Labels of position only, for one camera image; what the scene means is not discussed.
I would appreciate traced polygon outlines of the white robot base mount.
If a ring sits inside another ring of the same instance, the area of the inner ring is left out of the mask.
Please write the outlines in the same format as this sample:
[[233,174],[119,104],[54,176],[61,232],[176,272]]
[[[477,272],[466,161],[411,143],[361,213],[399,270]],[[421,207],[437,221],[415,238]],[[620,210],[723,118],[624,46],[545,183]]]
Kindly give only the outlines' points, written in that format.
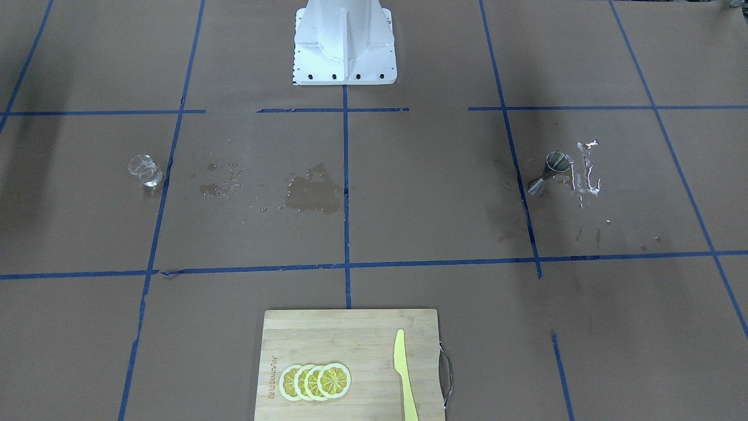
[[396,83],[393,19],[381,2],[309,1],[295,24],[294,85]]

